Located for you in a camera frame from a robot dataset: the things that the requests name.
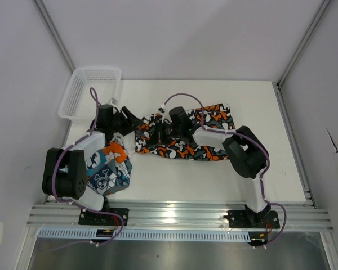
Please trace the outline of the black orange camouflage shorts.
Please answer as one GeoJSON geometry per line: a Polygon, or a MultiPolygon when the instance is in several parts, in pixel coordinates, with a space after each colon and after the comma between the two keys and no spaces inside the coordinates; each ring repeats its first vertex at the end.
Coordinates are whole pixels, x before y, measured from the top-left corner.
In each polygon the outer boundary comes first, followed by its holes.
{"type": "Polygon", "coordinates": [[[174,120],[163,120],[161,113],[142,117],[143,124],[134,131],[135,152],[155,154],[169,159],[192,161],[227,160],[224,150],[195,143],[193,133],[200,128],[201,117],[210,128],[234,129],[234,120],[228,103],[219,103],[200,108],[171,110],[174,120]]]}

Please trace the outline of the blue orange patterned shorts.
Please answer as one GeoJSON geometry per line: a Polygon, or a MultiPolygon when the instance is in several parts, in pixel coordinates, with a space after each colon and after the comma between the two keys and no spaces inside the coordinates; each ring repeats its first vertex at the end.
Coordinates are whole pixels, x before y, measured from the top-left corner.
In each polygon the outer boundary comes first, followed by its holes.
{"type": "Polygon", "coordinates": [[[102,196],[129,188],[131,172],[132,163],[119,133],[86,159],[87,186],[102,196]]]}

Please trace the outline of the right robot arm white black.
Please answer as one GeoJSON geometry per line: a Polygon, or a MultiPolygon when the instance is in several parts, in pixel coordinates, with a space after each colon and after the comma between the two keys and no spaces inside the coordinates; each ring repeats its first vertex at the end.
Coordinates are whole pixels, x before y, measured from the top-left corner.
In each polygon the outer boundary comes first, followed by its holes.
{"type": "Polygon", "coordinates": [[[244,179],[246,189],[246,221],[258,227],[266,221],[271,210],[265,199],[263,176],[269,169],[269,154],[247,126],[235,130],[215,129],[203,122],[194,124],[182,107],[168,113],[170,120],[162,119],[155,128],[157,143],[180,139],[197,146],[210,146],[225,151],[233,169],[244,179]]]}

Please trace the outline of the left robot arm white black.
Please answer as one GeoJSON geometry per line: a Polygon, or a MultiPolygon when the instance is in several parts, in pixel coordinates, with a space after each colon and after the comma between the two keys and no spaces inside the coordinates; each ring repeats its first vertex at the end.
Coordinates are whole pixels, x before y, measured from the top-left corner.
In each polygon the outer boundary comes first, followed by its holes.
{"type": "Polygon", "coordinates": [[[129,187],[132,164],[123,138],[143,121],[126,107],[100,105],[85,135],[66,148],[47,151],[42,190],[58,201],[91,209],[91,218],[107,224],[108,195],[129,187]]]}

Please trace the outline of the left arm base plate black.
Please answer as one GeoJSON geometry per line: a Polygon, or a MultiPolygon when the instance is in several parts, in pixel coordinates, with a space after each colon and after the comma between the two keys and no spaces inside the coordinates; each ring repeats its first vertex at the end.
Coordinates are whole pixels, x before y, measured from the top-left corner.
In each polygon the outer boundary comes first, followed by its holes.
{"type": "MultiPolygon", "coordinates": [[[[111,208],[111,212],[118,214],[123,219],[123,225],[127,226],[129,218],[129,209],[128,208],[111,208]]],[[[79,220],[79,225],[86,226],[121,226],[121,221],[118,217],[108,214],[97,214],[90,211],[81,210],[79,220]]]]}

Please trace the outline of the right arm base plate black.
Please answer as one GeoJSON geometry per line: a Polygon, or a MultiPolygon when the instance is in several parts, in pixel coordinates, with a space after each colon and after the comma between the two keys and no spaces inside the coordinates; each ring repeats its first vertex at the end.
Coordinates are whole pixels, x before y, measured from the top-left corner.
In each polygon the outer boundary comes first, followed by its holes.
{"type": "Polygon", "coordinates": [[[269,228],[279,229],[281,227],[278,213],[271,210],[261,221],[251,223],[246,216],[245,210],[228,210],[223,216],[229,222],[230,228],[255,228],[265,229],[269,224],[269,228]]]}

